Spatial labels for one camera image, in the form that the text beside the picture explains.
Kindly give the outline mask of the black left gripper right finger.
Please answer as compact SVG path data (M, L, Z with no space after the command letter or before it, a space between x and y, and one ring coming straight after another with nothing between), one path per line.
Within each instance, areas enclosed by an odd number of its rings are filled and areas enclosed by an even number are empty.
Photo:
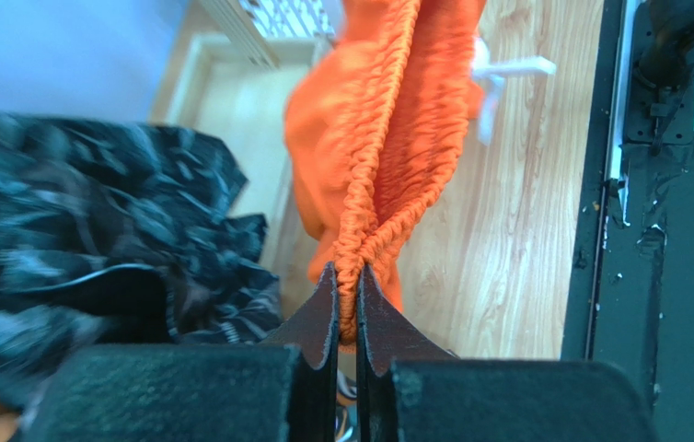
M365 267L356 300L363 441L654 441L645 404L614 367L462 359L426 338Z

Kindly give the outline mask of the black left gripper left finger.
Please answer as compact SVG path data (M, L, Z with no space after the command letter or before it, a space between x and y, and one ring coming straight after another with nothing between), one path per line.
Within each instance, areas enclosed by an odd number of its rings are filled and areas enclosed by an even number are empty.
M26 441L331 441L339 293L313 295L254 345L97 345L52 377Z

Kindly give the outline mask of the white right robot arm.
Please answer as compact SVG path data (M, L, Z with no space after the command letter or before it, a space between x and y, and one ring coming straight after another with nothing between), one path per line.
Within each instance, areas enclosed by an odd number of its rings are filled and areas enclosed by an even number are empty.
M635 11L623 140L684 145L694 133L694 1L645 1Z

